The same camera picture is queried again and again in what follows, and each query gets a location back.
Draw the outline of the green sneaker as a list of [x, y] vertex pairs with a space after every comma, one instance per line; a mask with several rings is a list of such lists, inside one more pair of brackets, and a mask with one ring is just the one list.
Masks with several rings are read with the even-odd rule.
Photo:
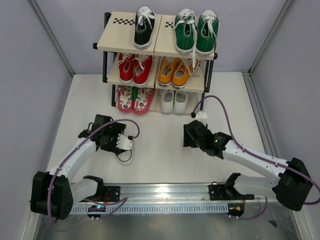
[[197, 33], [195, 13], [189, 9], [182, 9], [174, 18], [173, 33], [175, 48], [181, 54], [195, 51]]
[[195, 52], [200, 56], [211, 55], [218, 44], [218, 34], [220, 30], [220, 19], [217, 14], [210, 9], [204, 10], [198, 17], [197, 40]]

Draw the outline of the pink flip-flop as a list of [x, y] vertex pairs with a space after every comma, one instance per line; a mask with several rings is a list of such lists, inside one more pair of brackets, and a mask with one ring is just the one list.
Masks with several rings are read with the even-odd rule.
[[155, 88], [137, 88], [134, 96], [133, 112], [138, 115], [146, 114], [155, 95]]
[[117, 89], [117, 108], [120, 112], [130, 113], [134, 109], [137, 88], [121, 85]]

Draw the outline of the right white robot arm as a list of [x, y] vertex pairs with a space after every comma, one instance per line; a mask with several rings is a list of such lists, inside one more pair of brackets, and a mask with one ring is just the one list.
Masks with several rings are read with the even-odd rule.
[[275, 158], [244, 145], [237, 145], [223, 132], [212, 133], [206, 125], [194, 120], [183, 126], [184, 147], [199, 148], [208, 156], [232, 161], [260, 174], [250, 177], [233, 173], [225, 182], [224, 193], [230, 199], [239, 195], [275, 198], [284, 207], [300, 211], [313, 184], [305, 164], [298, 158]]

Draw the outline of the sideways black sneaker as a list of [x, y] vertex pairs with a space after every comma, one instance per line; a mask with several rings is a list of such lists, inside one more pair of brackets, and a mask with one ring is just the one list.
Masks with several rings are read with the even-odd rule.
[[133, 152], [132, 150], [124, 150], [121, 153], [116, 153], [115, 157], [121, 165], [127, 166], [133, 161]]

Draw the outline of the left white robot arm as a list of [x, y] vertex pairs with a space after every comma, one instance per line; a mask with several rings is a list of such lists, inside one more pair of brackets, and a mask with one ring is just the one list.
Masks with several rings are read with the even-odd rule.
[[116, 155], [124, 152], [119, 140], [124, 136], [126, 125], [112, 117], [96, 115], [94, 122], [81, 131], [75, 146], [50, 170], [38, 171], [32, 180], [30, 210], [57, 220], [64, 220], [73, 205], [86, 199], [102, 200], [105, 195], [104, 180], [86, 175], [79, 182], [71, 181], [84, 163], [97, 150]]

